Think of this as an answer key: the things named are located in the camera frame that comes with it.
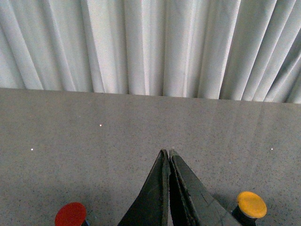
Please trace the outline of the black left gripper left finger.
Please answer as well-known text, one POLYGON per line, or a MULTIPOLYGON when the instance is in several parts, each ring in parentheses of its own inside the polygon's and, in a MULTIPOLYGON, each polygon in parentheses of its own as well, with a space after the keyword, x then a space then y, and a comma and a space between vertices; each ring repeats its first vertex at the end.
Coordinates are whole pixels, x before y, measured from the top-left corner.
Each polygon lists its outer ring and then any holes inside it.
POLYGON ((170 166, 165 149, 160 150, 137 198, 119 226, 168 225, 170 166))

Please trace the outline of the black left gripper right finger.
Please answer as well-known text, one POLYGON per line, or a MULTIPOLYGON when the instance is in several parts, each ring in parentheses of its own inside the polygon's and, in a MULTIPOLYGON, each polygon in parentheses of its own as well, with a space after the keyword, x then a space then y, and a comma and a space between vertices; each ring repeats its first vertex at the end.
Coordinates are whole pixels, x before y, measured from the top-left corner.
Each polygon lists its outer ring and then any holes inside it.
POLYGON ((175 151, 169 152, 170 210, 174 226, 239 226, 175 151))

